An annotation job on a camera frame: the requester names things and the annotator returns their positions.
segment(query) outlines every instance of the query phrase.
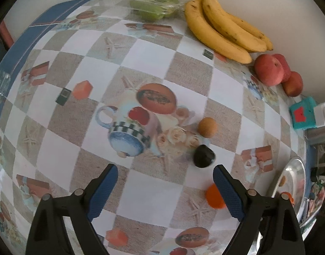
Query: orange fruit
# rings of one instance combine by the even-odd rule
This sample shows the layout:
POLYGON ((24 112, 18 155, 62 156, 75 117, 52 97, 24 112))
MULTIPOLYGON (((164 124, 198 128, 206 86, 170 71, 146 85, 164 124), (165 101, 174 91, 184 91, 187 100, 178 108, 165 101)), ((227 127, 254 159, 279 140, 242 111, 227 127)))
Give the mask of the orange fruit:
POLYGON ((206 200, 207 203, 214 209, 223 209, 226 207, 226 204, 220 194, 216 184, 211 185, 206 191, 206 200))

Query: blue gripper pad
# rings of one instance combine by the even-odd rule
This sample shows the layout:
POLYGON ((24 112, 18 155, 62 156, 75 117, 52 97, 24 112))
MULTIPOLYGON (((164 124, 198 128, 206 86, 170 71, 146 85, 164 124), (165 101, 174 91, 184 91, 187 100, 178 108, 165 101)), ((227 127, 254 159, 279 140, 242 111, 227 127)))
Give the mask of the blue gripper pad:
POLYGON ((117 180, 118 168, 113 165, 90 199, 89 210, 87 213, 89 221, 92 221, 100 215, 117 180))
POLYGON ((213 181, 223 197, 231 216, 241 222, 245 217, 243 202, 219 166, 213 169, 213 181))

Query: teal cube with red square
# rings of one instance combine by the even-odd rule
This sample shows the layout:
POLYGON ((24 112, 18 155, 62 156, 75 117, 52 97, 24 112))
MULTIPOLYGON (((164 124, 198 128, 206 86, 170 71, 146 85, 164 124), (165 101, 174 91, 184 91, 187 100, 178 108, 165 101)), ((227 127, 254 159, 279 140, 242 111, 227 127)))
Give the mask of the teal cube with red square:
POLYGON ((295 103, 289 107, 294 129, 307 130, 316 127, 313 110, 315 106, 315 100, 312 97, 307 97, 299 103, 295 103))

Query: banana bunch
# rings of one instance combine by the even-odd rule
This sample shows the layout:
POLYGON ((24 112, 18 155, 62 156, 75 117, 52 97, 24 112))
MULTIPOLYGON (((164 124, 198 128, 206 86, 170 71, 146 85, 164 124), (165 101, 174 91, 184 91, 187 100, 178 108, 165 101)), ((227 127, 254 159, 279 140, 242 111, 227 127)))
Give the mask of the banana bunch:
POLYGON ((246 21, 225 12, 218 0, 188 1, 185 17, 190 30, 201 42, 242 64, 252 62, 249 52, 273 49, 268 37, 246 21))

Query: peach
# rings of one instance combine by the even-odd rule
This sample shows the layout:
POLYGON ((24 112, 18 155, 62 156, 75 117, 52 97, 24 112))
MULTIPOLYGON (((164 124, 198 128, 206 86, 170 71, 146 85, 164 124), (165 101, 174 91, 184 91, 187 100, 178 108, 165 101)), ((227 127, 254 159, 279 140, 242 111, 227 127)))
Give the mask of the peach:
POLYGON ((297 97, 303 90, 303 80, 301 75, 297 72, 291 71, 290 78, 282 83, 282 87, 289 97, 297 97))
POLYGON ((272 55, 260 55, 255 60, 254 67, 257 77, 266 86, 277 85, 283 80, 284 69, 282 64, 272 55))
POLYGON ((280 64, 282 64, 282 67, 284 69, 284 77, 283 77, 282 82, 287 81, 291 75, 291 70, 290 70, 290 67, 289 67, 284 55, 274 54, 272 56, 278 59, 278 61, 280 62, 280 64))

